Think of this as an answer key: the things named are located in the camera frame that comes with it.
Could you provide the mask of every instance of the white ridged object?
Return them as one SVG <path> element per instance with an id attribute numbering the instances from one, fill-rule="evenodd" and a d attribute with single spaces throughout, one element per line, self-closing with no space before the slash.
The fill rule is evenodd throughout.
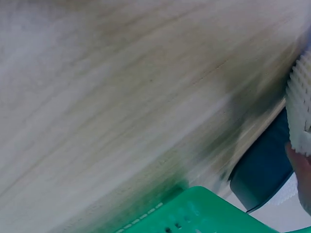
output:
<path id="1" fill-rule="evenodd" d="M 293 173 L 280 190 L 267 202 L 271 205 L 280 205 L 298 193 L 297 177 Z"/>
<path id="2" fill-rule="evenodd" d="M 300 56 L 286 88 L 290 141 L 297 153 L 311 155 L 311 48 Z"/>

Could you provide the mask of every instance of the wood grain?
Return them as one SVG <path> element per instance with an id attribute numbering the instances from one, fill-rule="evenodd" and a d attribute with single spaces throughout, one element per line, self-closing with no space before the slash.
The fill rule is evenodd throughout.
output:
<path id="1" fill-rule="evenodd" d="M 114 232 L 220 195 L 284 105 L 307 0 L 1 0 L 0 226 Z"/>

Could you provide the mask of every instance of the perforated green plastic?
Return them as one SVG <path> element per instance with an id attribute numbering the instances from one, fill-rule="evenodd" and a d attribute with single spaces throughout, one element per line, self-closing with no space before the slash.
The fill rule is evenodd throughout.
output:
<path id="1" fill-rule="evenodd" d="M 203 187 L 190 188 L 118 233 L 276 233 Z M 299 233 L 310 233 L 310 229 Z"/>

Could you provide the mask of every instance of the light wood table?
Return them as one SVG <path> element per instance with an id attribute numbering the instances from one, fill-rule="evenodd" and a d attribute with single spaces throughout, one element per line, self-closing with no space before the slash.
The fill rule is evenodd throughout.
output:
<path id="1" fill-rule="evenodd" d="M 1 0 L 0 228 L 114 232 L 221 196 L 284 106 L 308 0 Z"/>

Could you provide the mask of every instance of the green plastic basket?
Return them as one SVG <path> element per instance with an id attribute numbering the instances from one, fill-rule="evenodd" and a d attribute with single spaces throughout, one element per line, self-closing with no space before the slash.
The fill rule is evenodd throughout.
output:
<path id="1" fill-rule="evenodd" d="M 203 187 L 182 192 L 117 233 L 276 233 Z M 311 233 L 310 228 L 295 233 Z"/>

